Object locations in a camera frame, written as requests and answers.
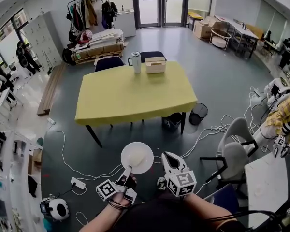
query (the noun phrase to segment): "shoe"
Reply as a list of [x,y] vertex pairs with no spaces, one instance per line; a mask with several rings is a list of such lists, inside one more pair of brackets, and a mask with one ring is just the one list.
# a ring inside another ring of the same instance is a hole
[[160,177],[157,181],[157,187],[159,190],[166,190],[166,179],[164,177]]

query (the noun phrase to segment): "black shirt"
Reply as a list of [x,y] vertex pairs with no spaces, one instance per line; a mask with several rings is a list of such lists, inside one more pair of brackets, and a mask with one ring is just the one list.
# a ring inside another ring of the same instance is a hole
[[[110,232],[212,232],[210,224],[197,217],[179,200],[153,199],[130,208]],[[244,232],[238,221],[228,221],[217,231]]]

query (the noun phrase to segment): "yellow plaid shirt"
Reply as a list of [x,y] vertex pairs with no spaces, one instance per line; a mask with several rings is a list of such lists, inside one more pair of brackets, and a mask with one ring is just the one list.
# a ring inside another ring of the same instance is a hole
[[[288,122],[290,122],[290,97],[278,106],[278,111],[271,112],[268,115],[265,125],[275,126],[276,134],[282,135],[282,126]],[[290,133],[288,134],[288,143],[290,143]]]

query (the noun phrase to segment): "yellow tablecloth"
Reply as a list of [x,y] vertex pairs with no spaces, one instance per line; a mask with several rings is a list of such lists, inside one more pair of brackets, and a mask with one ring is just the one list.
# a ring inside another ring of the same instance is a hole
[[120,66],[83,77],[75,120],[97,126],[190,112],[197,102],[182,67],[167,61],[165,73],[135,74]]

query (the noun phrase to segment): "wooden board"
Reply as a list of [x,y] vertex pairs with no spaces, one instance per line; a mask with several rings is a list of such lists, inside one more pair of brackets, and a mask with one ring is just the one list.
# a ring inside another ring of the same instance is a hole
[[63,70],[65,69],[65,66],[66,66],[65,63],[62,63],[60,65],[57,65],[53,69],[53,72],[51,73],[51,76],[46,84],[44,93],[40,101],[40,105],[37,111],[38,116],[49,114],[49,111],[53,103],[53,97],[56,91],[56,86],[59,82]]
[[103,54],[99,54],[99,55],[96,55],[96,56],[93,56],[93,57],[80,59],[80,60],[77,60],[75,62],[76,62],[76,64],[88,63],[88,62],[95,61],[97,58],[102,58],[102,57],[105,57],[105,56],[119,56],[119,57],[122,57],[122,51],[123,50],[103,53]]

